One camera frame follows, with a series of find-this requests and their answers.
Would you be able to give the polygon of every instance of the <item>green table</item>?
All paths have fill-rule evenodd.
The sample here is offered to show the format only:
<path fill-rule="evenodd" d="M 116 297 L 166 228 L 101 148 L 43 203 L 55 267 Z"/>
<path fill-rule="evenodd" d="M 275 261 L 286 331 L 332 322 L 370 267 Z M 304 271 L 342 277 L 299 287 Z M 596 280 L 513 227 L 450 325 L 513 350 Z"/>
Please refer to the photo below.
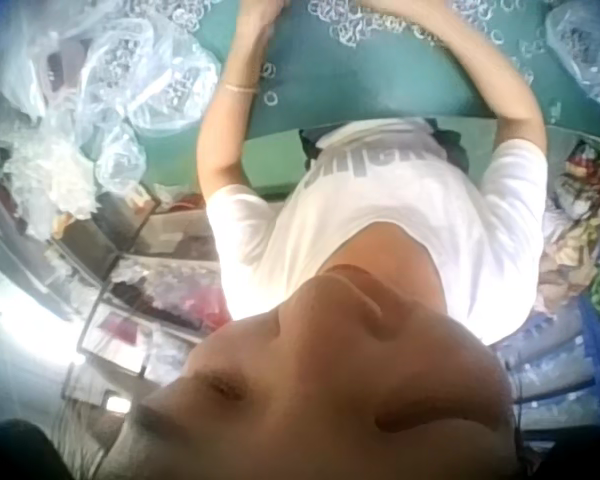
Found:
<path fill-rule="evenodd" d="M 519 41 L 533 41 L 549 7 L 526 0 L 524 11 L 504 12 L 499 6 L 489 21 L 505 37 L 500 48 L 534 72 L 532 88 L 549 118 L 556 102 L 562 113 L 556 125 L 600 137 L 600 105 L 586 97 L 576 81 L 547 49 L 524 59 Z M 234 30 L 237 0 L 214 5 L 196 37 L 218 59 L 226 58 Z M 278 104 L 256 100 L 249 137 L 291 129 L 369 118 L 397 116 L 489 117 L 491 113 L 464 72 L 440 47 L 403 34 L 374 32 L 356 48 L 329 37 L 328 24 L 310 15 L 307 0 L 294 0 L 276 28 L 268 60 L 276 65 L 262 91 L 272 90 Z M 192 163 L 196 129 L 179 135 L 143 140 L 149 162 L 161 170 Z"/>

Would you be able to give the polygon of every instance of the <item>floor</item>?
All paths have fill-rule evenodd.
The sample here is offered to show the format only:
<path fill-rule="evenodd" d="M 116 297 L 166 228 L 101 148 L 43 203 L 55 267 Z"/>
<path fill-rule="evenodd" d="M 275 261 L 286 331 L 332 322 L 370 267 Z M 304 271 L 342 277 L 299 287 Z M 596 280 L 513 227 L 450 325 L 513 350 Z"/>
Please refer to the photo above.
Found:
<path fill-rule="evenodd" d="M 438 118 L 441 129 L 455 130 L 462 135 L 462 145 L 470 158 L 469 177 L 479 182 L 491 158 L 495 122 L 488 119 L 444 117 Z M 571 131 L 548 128 L 549 137 L 549 185 L 560 173 L 564 160 L 573 150 L 579 136 Z M 151 185 L 195 185 L 195 161 L 178 154 L 191 151 L 192 140 L 174 137 L 172 158 L 149 165 L 146 179 Z M 149 158 L 171 157 L 170 152 L 152 151 L 151 143 L 145 143 Z M 243 162 L 245 170 L 256 190 L 261 194 L 285 194 L 293 190 L 304 174 L 304 153 L 295 130 L 250 140 L 245 144 Z"/>

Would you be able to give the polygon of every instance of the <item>person's right hand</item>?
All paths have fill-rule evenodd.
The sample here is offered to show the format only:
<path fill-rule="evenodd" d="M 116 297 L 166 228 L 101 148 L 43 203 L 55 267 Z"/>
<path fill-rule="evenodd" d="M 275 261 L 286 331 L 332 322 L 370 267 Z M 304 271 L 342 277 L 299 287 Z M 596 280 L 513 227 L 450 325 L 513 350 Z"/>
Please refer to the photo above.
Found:
<path fill-rule="evenodd" d="M 416 23 L 449 8 L 449 0 L 358 0 L 358 3 L 363 7 L 404 17 Z"/>

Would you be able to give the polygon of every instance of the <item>eye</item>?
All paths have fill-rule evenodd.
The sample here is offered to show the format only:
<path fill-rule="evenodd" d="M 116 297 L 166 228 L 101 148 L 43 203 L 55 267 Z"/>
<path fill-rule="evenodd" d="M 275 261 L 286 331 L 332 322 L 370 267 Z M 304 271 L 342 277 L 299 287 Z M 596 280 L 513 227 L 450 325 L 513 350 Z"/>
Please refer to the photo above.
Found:
<path fill-rule="evenodd" d="M 245 398 L 244 382 L 235 376 L 225 373 L 197 372 L 194 378 L 225 400 L 240 402 Z"/>

